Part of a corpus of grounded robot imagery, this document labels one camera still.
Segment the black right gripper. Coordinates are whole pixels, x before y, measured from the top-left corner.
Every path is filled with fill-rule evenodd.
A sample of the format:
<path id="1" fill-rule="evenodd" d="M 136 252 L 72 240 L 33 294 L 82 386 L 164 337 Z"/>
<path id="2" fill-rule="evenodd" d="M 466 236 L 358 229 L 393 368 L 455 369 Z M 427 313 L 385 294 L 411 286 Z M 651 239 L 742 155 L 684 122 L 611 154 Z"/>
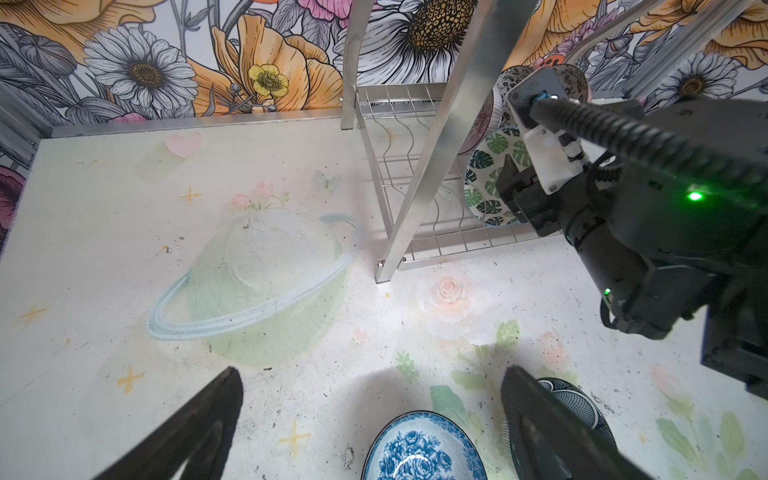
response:
<path id="1" fill-rule="evenodd" d="M 601 293 L 613 330 L 651 340 L 706 313 L 701 361 L 767 394 L 767 106 L 687 100 L 644 115 L 533 98 L 521 130 L 602 149 L 562 186 L 542 166 L 504 168 L 502 200 L 540 236 L 561 232 Z"/>

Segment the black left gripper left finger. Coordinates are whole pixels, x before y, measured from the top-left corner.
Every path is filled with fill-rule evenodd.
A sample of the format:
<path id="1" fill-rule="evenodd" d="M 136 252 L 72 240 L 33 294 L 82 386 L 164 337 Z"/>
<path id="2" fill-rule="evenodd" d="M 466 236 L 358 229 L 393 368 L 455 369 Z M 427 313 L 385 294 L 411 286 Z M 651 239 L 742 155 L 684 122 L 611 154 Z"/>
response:
<path id="1" fill-rule="evenodd" d="M 99 479 L 220 479 L 240 411 L 244 388 L 228 367 Z"/>

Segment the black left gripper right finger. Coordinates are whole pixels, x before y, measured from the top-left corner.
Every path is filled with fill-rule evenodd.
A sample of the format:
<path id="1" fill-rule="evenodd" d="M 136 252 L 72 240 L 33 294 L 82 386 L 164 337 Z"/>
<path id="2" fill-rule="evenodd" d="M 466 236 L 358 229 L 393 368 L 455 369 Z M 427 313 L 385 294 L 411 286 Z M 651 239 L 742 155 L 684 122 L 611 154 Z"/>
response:
<path id="1" fill-rule="evenodd" d="M 646 479 L 520 366 L 501 385 L 505 455 L 520 479 Z"/>

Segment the black white floral bowl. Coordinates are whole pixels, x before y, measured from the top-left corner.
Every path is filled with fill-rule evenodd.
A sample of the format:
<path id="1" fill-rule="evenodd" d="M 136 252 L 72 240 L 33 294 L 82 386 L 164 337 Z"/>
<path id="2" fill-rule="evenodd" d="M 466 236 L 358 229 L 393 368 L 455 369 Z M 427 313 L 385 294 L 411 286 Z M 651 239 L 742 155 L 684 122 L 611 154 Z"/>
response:
<path id="1" fill-rule="evenodd" d="M 553 70 L 570 99 L 586 103 L 590 100 L 590 87 L 584 73 L 574 65 L 555 65 Z"/>

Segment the green leaf print bowl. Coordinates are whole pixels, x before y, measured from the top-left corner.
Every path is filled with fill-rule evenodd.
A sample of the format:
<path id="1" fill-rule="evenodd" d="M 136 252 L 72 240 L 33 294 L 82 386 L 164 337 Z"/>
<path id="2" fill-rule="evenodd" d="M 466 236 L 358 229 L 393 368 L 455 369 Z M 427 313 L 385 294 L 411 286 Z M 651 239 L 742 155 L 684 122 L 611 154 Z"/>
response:
<path id="1" fill-rule="evenodd" d="M 516 126 L 503 127 L 486 135 L 470 155 L 464 172 L 465 203 L 475 218 L 488 227 L 505 227 L 519 222 L 497 188 L 497 180 L 507 164 L 517 172 L 532 164 Z"/>

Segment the purple striped bowl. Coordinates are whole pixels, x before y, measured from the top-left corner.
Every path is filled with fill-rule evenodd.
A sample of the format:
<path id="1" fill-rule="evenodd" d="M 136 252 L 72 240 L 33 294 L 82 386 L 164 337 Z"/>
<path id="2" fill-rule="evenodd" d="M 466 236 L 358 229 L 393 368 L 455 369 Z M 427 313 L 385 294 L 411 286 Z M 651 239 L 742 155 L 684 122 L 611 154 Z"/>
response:
<path id="1" fill-rule="evenodd" d="M 475 118 L 469 134 L 459 149 L 459 155 L 472 153 L 489 131 L 495 131 L 501 125 L 504 113 L 504 100 L 496 87 L 493 87 Z"/>

